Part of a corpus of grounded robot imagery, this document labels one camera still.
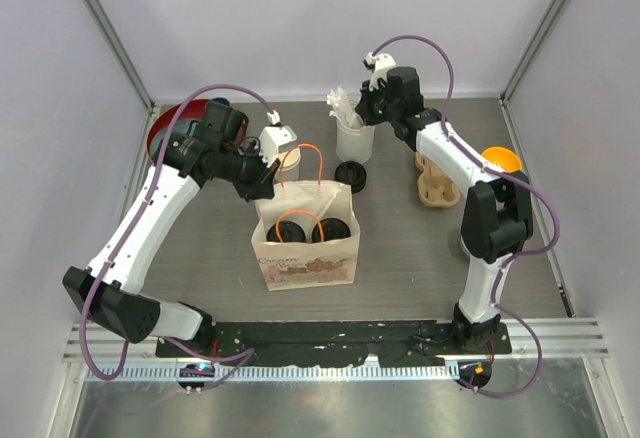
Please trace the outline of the stack of white paper cups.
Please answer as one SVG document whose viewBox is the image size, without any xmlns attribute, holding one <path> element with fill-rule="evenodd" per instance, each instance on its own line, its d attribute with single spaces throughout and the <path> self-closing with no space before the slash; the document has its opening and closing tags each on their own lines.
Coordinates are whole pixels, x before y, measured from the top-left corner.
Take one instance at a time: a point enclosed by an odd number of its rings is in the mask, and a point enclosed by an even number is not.
<svg viewBox="0 0 640 438">
<path fill-rule="evenodd" d="M 299 148 L 295 148 L 289 152 L 281 153 L 279 155 L 281 162 L 278 180 L 289 182 L 297 181 L 299 178 L 301 151 Z"/>
</svg>

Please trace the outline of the white straws bundle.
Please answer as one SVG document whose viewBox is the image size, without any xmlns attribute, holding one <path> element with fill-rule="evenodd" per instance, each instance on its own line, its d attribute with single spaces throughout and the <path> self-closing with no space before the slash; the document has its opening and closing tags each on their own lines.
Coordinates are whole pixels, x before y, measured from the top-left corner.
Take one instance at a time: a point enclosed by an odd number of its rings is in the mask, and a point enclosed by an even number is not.
<svg viewBox="0 0 640 438">
<path fill-rule="evenodd" d="M 356 130 L 364 127 L 362 118 L 356 113 L 348 94 L 341 86 L 330 90 L 326 103 L 331 108 L 329 115 L 346 128 Z"/>
</svg>

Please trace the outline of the black cup lid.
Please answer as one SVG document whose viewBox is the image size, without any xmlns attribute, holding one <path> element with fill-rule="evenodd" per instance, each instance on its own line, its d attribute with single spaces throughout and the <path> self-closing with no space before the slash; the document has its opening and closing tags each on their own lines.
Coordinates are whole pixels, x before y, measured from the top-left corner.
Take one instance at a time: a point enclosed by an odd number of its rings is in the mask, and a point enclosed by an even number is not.
<svg viewBox="0 0 640 438">
<path fill-rule="evenodd" d="M 351 230 L 345 221 L 338 218 L 326 218 L 314 227 L 311 240 L 313 243 L 320 243 L 346 239 L 350 236 Z"/>
<path fill-rule="evenodd" d="M 295 222 L 284 220 L 271 226 L 266 241 L 273 243 L 306 243 L 304 230 Z"/>
</svg>

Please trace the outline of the printed kraft paper bag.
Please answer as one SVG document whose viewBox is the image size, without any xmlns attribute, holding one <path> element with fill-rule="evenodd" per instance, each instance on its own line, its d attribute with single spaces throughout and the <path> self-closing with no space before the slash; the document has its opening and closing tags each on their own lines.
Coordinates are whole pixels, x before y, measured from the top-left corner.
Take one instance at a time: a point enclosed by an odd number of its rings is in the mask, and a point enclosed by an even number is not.
<svg viewBox="0 0 640 438">
<path fill-rule="evenodd" d="M 318 154 L 317 177 L 313 180 L 277 181 L 275 196 L 258 200 L 255 208 L 258 223 L 251 245 L 267 289 L 280 291 L 310 287 L 351 284 L 355 280 L 361 228 L 354 209 L 351 187 L 323 177 L 324 156 L 312 144 L 303 143 Z M 347 223 L 351 236 L 346 239 L 313 243 L 311 235 L 320 224 L 318 215 L 328 198 L 337 192 L 338 199 L 324 218 L 338 218 Z M 306 234 L 306 243 L 273 243 L 266 233 L 276 223 L 297 223 Z"/>
</svg>

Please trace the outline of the single white straw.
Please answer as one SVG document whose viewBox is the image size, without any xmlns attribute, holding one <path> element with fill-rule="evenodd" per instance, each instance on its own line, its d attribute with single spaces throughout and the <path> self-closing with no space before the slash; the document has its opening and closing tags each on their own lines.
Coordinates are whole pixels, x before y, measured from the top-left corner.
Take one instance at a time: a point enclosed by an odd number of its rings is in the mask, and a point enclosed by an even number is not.
<svg viewBox="0 0 640 438">
<path fill-rule="evenodd" d="M 318 215 L 318 219 L 320 221 L 322 221 L 327 214 L 331 211 L 332 207 L 334 206 L 334 202 L 338 199 L 339 194 L 337 192 L 333 193 L 327 200 L 327 202 L 325 203 L 325 205 L 323 206 L 323 208 L 321 209 L 319 215 Z"/>
</svg>

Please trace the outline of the stack of black cup lids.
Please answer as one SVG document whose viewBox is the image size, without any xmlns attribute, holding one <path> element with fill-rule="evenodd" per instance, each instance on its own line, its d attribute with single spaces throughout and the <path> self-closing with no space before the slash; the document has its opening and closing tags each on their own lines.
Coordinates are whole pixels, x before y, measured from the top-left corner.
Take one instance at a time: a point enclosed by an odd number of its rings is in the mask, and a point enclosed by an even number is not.
<svg viewBox="0 0 640 438">
<path fill-rule="evenodd" d="M 356 161 L 345 161 L 338 165 L 334 172 L 334 180 L 349 185 L 353 194 L 364 190 L 367 182 L 365 167 Z"/>
</svg>

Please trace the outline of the brown pulp cup carrier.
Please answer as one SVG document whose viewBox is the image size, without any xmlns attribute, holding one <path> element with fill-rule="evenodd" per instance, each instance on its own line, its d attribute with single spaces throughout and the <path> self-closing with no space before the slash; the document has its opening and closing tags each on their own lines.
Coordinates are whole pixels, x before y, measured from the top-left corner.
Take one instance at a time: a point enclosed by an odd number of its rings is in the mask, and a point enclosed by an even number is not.
<svg viewBox="0 0 640 438">
<path fill-rule="evenodd" d="M 459 202 L 460 190 L 433 161 L 416 152 L 414 162 L 419 171 L 418 197 L 424 206 L 451 208 Z"/>
</svg>

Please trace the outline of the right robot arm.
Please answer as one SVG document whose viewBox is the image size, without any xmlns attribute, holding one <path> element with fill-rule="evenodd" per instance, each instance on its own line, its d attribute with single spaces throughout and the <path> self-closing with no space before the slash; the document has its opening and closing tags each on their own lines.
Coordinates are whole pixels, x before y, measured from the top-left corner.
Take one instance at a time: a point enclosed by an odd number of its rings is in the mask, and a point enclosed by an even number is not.
<svg viewBox="0 0 640 438">
<path fill-rule="evenodd" d="M 533 234 L 527 177 L 484 160 L 438 110 L 426 107 L 412 67 L 374 71 L 362 85 L 356 112 L 367 125 L 390 124 L 399 140 L 437 165 L 464 196 L 461 239 L 470 262 L 451 338 L 462 352 L 483 350 L 498 332 L 498 302 L 511 262 Z"/>
</svg>

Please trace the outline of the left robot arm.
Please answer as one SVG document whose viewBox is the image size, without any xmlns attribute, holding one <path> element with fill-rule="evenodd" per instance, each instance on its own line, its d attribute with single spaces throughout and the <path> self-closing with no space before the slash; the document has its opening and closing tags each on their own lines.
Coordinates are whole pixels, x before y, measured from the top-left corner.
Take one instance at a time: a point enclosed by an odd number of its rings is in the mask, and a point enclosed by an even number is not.
<svg viewBox="0 0 640 438">
<path fill-rule="evenodd" d="M 130 343 L 149 336 L 178 339 L 190 356 L 205 355 L 213 343 L 213 319 L 183 303 L 142 295 L 160 245 L 189 202 L 210 180 L 231 183 L 247 202 L 271 199 L 281 154 L 297 136 L 276 121 L 244 148 L 247 116 L 214 100 L 192 133 L 172 131 L 156 151 L 143 188 L 104 248 L 85 268 L 71 267 L 63 286 L 83 316 Z"/>
</svg>

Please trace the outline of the white cylindrical straw holder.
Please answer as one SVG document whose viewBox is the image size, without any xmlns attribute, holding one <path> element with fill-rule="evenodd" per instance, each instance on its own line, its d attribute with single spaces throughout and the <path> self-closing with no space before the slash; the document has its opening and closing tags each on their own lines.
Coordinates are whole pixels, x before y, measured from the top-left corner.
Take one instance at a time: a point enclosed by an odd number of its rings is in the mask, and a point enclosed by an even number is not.
<svg viewBox="0 0 640 438">
<path fill-rule="evenodd" d="M 373 154 L 375 128 L 364 126 L 352 129 L 337 122 L 336 154 L 342 162 L 366 163 Z"/>
</svg>

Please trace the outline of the dark blue ceramic mug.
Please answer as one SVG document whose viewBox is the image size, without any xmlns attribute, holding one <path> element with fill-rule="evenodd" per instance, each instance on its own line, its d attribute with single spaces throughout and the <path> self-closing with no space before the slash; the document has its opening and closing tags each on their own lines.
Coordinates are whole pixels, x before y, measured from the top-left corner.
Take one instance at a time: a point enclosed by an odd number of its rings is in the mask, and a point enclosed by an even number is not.
<svg viewBox="0 0 640 438">
<path fill-rule="evenodd" d="M 230 106 L 230 102 L 226 98 L 222 98 L 222 97 L 213 98 L 207 102 L 208 106 L 212 106 L 213 104 L 224 106 L 224 107 Z"/>
</svg>

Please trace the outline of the red round tray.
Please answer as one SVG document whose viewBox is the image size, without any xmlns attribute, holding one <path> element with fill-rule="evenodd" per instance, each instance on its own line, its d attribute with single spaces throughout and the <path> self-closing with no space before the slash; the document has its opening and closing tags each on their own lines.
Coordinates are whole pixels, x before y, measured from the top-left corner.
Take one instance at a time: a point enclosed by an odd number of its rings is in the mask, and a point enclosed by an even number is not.
<svg viewBox="0 0 640 438">
<path fill-rule="evenodd" d="M 192 133 L 195 128 L 194 122 L 200 121 L 204 116 L 206 103 L 206 99 L 196 99 L 192 101 L 180 115 L 177 123 L 173 127 L 173 131 L 179 133 Z M 179 107 L 180 105 L 175 105 L 166 108 L 160 113 L 159 117 L 151 125 L 151 128 L 149 129 L 146 136 L 146 151 L 147 156 L 150 160 L 151 158 L 149 154 L 149 146 L 152 139 L 158 133 L 165 132 L 166 134 L 167 127 Z"/>
</svg>

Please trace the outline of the blue-grey ceramic plate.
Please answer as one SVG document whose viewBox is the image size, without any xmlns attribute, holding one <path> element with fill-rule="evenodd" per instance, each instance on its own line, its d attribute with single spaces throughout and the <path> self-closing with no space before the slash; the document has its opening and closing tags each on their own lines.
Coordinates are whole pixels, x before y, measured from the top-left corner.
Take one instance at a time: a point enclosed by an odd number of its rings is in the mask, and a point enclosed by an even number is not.
<svg viewBox="0 0 640 438">
<path fill-rule="evenodd" d="M 165 137 L 165 132 L 158 133 L 154 136 L 154 138 L 150 143 L 149 154 L 150 154 L 151 161 L 153 163 L 157 162 L 157 157 L 159 155 L 162 143 L 164 141 L 164 137 Z"/>
</svg>

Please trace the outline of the orange plastic bowl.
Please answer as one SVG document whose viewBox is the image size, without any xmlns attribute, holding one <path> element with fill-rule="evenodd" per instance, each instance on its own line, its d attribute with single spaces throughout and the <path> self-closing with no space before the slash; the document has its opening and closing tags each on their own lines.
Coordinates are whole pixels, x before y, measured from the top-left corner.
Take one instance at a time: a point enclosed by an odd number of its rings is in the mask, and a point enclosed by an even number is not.
<svg viewBox="0 0 640 438">
<path fill-rule="evenodd" d="M 523 170 L 521 159 L 509 148 L 493 146 L 486 148 L 481 155 L 493 165 L 499 166 L 504 172 L 513 173 Z"/>
</svg>

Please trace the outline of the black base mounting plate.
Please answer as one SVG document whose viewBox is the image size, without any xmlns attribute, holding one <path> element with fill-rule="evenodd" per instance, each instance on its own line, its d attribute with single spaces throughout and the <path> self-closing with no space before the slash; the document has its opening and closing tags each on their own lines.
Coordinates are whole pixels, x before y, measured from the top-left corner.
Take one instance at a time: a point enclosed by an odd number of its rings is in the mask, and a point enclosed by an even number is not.
<svg viewBox="0 0 640 438">
<path fill-rule="evenodd" d="M 231 357 L 252 349 L 248 364 L 254 367 L 359 367 L 375 357 L 389 368 L 436 365 L 448 355 L 512 352 L 503 323 L 487 339 L 462 339 L 453 323 L 436 320 L 219 322 L 194 341 L 159 342 L 156 355 Z"/>
</svg>

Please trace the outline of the aluminium frame rail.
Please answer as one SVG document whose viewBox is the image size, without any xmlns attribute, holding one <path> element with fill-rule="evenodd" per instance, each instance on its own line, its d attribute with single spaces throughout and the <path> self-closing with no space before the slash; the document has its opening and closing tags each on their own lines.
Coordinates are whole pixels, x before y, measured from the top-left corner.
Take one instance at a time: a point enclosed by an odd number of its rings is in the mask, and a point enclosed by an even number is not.
<svg viewBox="0 0 640 438">
<path fill-rule="evenodd" d="M 590 318 L 506 319 L 485 345 L 465 351 L 449 323 L 435 320 L 220 322 L 211 351 L 254 354 L 235 370 L 202 352 L 190 355 L 157 338 L 128 349 L 120 382 L 176 382 L 187 391 L 227 376 L 232 382 L 456 380 L 502 360 L 534 364 L 609 355 Z"/>
</svg>

